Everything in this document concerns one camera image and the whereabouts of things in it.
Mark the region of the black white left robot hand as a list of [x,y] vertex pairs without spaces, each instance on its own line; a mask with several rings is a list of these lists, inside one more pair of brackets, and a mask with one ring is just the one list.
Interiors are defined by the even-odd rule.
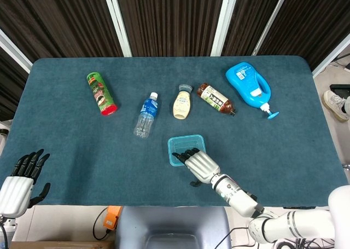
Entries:
[[1,187],[1,217],[15,219],[27,209],[43,201],[49,193],[51,184],[47,182],[38,196],[31,197],[42,167],[50,154],[44,150],[32,152],[21,157],[10,176],[6,177]]

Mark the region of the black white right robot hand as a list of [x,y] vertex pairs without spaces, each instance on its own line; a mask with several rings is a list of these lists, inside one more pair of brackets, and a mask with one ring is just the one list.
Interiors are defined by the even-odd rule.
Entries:
[[198,148],[187,149],[181,154],[173,152],[172,155],[197,178],[196,181],[190,182],[193,187],[199,187],[202,183],[210,184],[211,179],[220,173],[219,165]]

